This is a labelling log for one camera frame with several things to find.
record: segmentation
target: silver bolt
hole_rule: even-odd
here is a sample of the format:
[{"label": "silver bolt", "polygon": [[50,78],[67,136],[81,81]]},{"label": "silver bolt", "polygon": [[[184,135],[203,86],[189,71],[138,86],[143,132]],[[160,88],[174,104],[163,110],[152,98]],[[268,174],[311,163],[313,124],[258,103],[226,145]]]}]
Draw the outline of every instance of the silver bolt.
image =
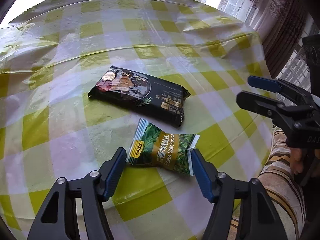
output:
[{"label": "silver bolt", "polygon": [[57,179],[58,184],[63,184],[66,181],[65,178],[59,178]]},{"label": "silver bolt", "polygon": [[99,171],[91,171],[90,176],[91,177],[97,177],[99,175]]},{"label": "silver bolt", "polygon": [[226,175],[224,172],[219,172],[219,173],[218,173],[218,177],[219,177],[220,179],[224,179],[226,176],[227,176],[227,175]]},{"label": "silver bolt", "polygon": [[295,122],[293,125],[294,125],[296,128],[300,128],[300,127],[301,127],[301,123],[299,123],[299,122]]},{"label": "silver bolt", "polygon": [[252,179],[252,184],[257,185],[259,183],[259,181],[257,179]]}]

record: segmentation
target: round gold badge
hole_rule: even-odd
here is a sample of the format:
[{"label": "round gold badge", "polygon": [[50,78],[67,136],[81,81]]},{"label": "round gold badge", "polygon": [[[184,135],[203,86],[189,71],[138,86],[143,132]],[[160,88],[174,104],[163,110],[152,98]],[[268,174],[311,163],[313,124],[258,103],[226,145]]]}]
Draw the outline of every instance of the round gold badge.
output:
[{"label": "round gold badge", "polygon": [[113,72],[107,72],[103,75],[103,80],[113,80],[116,77],[116,75]]}]

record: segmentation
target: brown curtain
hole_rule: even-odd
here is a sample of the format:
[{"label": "brown curtain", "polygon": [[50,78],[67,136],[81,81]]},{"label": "brown curtain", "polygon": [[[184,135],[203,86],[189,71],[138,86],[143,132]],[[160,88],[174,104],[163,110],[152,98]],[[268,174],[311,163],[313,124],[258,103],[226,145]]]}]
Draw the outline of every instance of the brown curtain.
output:
[{"label": "brown curtain", "polygon": [[307,10],[300,0],[286,0],[276,24],[263,41],[266,63],[276,78],[290,59],[306,24]]}]

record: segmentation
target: black snack package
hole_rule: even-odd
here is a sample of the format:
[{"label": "black snack package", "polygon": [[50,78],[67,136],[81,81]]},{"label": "black snack package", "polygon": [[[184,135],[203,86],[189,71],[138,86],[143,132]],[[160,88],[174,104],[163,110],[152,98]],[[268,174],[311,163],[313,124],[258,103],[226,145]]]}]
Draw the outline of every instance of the black snack package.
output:
[{"label": "black snack package", "polygon": [[190,96],[184,87],[136,71],[111,66],[88,93],[89,98],[105,100],[180,127],[183,101]]}]

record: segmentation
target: table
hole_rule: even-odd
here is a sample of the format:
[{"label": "table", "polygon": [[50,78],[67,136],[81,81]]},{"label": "table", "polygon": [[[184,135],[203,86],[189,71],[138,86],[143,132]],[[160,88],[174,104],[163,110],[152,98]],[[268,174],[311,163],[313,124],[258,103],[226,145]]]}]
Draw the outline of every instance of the table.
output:
[{"label": "table", "polygon": [[[88,101],[111,66],[188,89],[181,129],[197,133],[204,158],[235,179],[262,169],[272,123],[239,109],[249,75],[270,77],[258,34],[193,0],[46,0],[0,29],[0,214],[26,239],[54,181],[82,178],[127,151],[139,119]],[[201,239],[212,204],[194,177],[125,168],[104,204],[115,239]],[[79,229],[86,239],[82,209]]]}]

